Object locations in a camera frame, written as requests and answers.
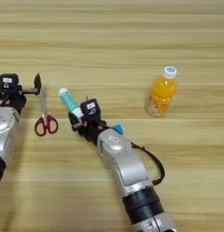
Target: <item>plastic bottle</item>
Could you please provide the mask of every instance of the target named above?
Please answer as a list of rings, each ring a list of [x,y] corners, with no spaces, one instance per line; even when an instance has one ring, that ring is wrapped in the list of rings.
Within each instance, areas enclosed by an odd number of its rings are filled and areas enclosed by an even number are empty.
[[[59,90],[58,93],[62,101],[68,108],[68,111],[73,113],[78,119],[82,118],[83,113],[81,111],[81,108],[79,107],[73,96],[69,93],[69,91],[65,88],[62,88],[61,90]]]
[[[146,111],[161,117],[169,107],[173,95],[177,91],[177,69],[171,66],[164,68],[162,76],[157,76],[152,83],[151,92],[146,103]]]

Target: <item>red scissors handle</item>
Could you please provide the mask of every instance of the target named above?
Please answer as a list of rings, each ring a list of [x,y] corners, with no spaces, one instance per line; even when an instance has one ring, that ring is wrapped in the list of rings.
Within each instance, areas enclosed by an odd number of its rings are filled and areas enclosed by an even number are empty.
[[[44,125],[44,118],[43,117],[41,117],[35,123],[34,130],[35,130],[35,133],[40,137],[42,137],[46,134],[46,126]]]
[[[58,131],[58,122],[51,115],[47,116],[46,121],[44,121],[44,118],[41,117],[34,125],[34,130],[35,133],[40,137],[43,137],[46,134],[46,132],[49,132],[50,134],[55,134]]]
[[[47,130],[50,134],[55,134],[58,130],[58,122],[51,115],[47,116]]]

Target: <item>bottle label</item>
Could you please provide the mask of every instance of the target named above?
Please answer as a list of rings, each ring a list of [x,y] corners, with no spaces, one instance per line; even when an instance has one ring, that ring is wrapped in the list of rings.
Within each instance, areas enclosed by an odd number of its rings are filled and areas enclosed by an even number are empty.
[[[170,104],[169,100],[158,99],[153,96],[150,96],[149,100],[149,111],[150,114],[154,116],[162,116],[168,109]]]

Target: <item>scissors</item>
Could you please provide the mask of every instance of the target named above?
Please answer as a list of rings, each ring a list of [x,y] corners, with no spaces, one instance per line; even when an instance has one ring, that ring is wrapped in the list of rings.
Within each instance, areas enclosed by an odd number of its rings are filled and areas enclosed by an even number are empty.
[[[43,88],[40,91],[40,102],[43,116],[36,122],[34,126],[35,133],[40,137],[44,136],[47,132],[50,134],[55,134],[58,130],[58,122],[54,117],[48,114],[45,89]]]

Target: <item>orange juice bottle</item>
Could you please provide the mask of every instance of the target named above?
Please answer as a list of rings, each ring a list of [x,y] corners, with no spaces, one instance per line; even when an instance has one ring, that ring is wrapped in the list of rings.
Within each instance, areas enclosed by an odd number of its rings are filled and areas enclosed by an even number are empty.
[[[151,92],[146,103],[146,111],[161,117],[169,107],[170,101],[177,91],[177,70],[174,67],[164,68],[163,75],[157,76],[152,83]]]

